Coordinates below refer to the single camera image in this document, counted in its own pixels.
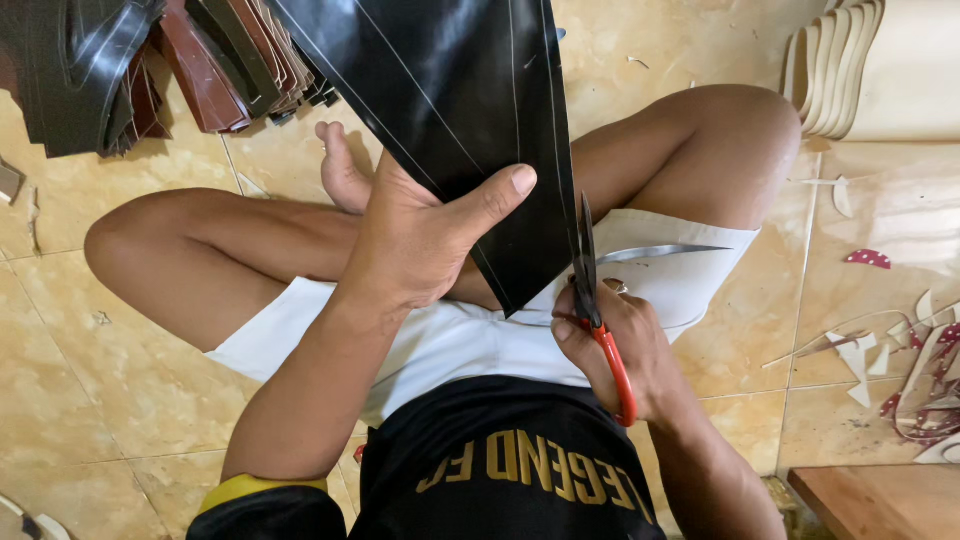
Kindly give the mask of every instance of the person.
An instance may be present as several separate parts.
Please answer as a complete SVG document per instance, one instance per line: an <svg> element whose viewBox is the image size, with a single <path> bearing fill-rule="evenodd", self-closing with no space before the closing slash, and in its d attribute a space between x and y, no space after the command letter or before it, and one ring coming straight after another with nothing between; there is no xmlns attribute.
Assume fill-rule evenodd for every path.
<svg viewBox="0 0 960 540"><path fill-rule="evenodd" d="M663 538L567 275L506 320L468 258L536 188L536 171L507 167L442 205L389 153L374 179L360 174L341 124L317 135L340 209L184 189L127 203L86 238L90 268L120 298L265 381L187 538L347 537L324 479L358 418L370 429L350 538ZM777 94L704 86L572 143L598 257L730 248L598 269L618 289L598 287L599 310L687 538L785 538L670 343L756 236L799 140Z"/></svg>

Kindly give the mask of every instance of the shirt sleeve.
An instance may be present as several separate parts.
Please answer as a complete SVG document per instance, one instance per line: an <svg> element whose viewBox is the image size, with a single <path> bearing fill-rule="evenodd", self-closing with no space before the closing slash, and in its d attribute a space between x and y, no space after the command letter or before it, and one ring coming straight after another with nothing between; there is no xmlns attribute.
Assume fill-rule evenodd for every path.
<svg viewBox="0 0 960 540"><path fill-rule="evenodd" d="M187 540L347 538L344 515L326 480L287 482L240 475L217 486L187 531Z"/></svg>

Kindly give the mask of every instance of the stack of beige leather pieces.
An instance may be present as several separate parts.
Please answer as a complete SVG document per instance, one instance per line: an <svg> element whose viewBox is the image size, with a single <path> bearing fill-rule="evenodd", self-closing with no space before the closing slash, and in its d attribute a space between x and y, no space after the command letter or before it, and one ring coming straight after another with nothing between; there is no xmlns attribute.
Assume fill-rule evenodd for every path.
<svg viewBox="0 0 960 540"><path fill-rule="evenodd" d="M960 140L958 88L958 0L828 2L783 75L804 133L844 140Z"/></svg>

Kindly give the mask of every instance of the foot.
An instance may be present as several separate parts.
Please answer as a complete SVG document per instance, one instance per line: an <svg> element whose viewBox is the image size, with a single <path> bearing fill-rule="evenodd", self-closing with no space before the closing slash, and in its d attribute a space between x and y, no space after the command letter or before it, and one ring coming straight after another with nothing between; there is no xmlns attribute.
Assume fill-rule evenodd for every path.
<svg viewBox="0 0 960 540"><path fill-rule="evenodd" d="M326 157L320 167L326 194L344 211L362 215L367 209L373 182L353 166L344 125L318 122L315 131L326 147Z"/></svg>

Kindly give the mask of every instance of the scissor blade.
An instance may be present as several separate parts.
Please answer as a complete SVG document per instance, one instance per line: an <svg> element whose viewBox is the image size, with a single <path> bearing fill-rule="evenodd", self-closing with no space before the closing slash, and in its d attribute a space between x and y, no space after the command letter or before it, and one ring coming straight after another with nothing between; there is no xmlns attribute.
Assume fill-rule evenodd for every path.
<svg viewBox="0 0 960 540"><path fill-rule="evenodd" d="M687 246L683 244L670 244L667 246L648 246L643 248L633 248L629 250L620 250L608 253L597 259L597 266L609 262L624 262L635 258L663 257L664 255L674 255L678 253L693 253L698 251L719 251L729 250L730 248L718 248L714 246Z"/></svg>

